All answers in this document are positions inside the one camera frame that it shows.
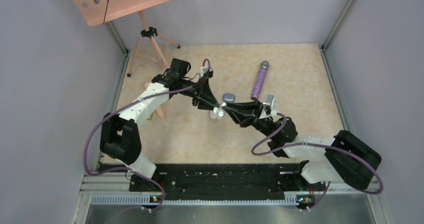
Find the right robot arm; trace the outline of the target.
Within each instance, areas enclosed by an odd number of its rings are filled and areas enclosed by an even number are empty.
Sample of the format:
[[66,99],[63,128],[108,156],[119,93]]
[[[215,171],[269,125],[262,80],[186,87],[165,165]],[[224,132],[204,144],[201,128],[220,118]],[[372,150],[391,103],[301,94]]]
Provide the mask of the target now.
[[382,157],[348,130],[333,137],[298,137],[291,118],[259,100],[226,102],[223,111],[241,128],[253,127],[265,137],[253,145],[251,154],[273,154],[282,158],[305,158],[293,184],[307,190],[320,182],[344,182],[365,194],[383,192],[384,183],[377,169]]

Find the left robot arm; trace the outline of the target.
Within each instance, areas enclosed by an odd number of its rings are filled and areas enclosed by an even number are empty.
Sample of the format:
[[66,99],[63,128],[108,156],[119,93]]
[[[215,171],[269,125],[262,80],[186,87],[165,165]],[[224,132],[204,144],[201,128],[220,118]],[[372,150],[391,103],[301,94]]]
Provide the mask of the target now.
[[181,94],[192,99],[192,105],[217,116],[223,114],[221,104],[213,95],[209,79],[213,69],[205,59],[198,81],[186,78],[191,69],[187,61],[174,58],[170,68],[155,76],[144,92],[132,103],[114,113],[107,114],[101,123],[99,149],[133,172],[142,175],[141,184],[149,191],[160,186],[160,177],[155,174],[156,165],[142,153],[139,127],[172,96]]

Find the white earbud case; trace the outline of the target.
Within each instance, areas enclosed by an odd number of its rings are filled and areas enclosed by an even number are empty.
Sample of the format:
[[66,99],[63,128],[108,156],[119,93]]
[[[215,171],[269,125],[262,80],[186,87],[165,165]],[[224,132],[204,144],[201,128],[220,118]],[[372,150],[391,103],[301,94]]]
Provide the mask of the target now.
[[222,109],[222,107],[214,107],[213,110],[211,112],[214,112],[215,114],[217,114],[218,118],[217,119],[222,119],[225,116],[225,111]]

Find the white oval charging case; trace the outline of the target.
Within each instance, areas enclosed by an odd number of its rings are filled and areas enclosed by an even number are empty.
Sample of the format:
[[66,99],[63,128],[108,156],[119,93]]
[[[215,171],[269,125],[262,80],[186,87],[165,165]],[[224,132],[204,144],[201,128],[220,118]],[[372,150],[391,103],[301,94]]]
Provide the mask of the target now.
[[214,113],[214,112],[210,112],[210,113],[209,113],[209,117],[210,117],[211,119],[217,119],[217,118],[218,118],[218,115],[217,115],[216,113]]

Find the lavender charging case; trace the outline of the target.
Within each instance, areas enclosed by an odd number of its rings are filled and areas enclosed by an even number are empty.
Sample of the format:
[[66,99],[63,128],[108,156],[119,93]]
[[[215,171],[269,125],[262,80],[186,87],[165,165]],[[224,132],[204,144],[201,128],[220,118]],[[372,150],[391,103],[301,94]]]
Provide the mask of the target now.
[[225,103],[234,103],[236,101],[236,96],[232,93],[224,93],[222,95],[222,100]]

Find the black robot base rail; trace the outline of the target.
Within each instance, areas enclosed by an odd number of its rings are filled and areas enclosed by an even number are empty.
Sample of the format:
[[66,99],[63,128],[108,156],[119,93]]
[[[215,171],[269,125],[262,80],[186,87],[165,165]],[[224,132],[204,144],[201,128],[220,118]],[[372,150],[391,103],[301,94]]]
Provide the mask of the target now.
[[179,201],[285,201],[289,192],[314,194],[323,183],[309,184],[299,164],[157,164],[154,183],[129,179],[129,191],[149,195],[159,203],[165,190],[167,203]]

